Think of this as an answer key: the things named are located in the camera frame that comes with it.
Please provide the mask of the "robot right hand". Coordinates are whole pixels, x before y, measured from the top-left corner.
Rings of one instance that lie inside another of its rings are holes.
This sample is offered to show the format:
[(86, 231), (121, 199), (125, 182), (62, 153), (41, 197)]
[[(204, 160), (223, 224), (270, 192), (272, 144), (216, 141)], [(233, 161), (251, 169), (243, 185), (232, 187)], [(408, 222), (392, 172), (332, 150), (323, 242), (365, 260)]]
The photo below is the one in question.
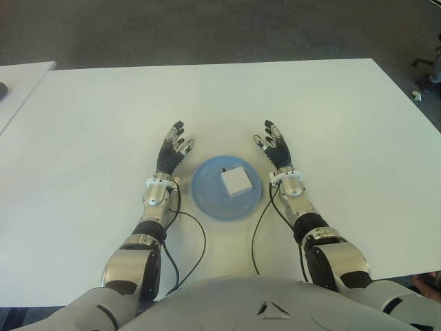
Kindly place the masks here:
[(259, 135), (255, 134), (253, 136), (255, 144), (265, 153), (277, 170), (292, 167), (289, 147), (280, 130), (270, 120), (266, 120), (264, 125), (267, 136), (265, 139), (262, 139)]

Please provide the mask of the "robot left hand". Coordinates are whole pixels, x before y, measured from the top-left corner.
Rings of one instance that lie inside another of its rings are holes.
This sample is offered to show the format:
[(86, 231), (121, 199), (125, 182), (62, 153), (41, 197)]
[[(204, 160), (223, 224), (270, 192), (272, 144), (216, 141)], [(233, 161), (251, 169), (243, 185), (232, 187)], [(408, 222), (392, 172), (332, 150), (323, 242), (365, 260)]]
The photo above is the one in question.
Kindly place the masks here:
[(184, 131), (184, 123), (178, 121), (166, 134), (157, 157), (157, 172), (173, 175), (184, 157), (193, 149), (195, 140), (182, 138)]

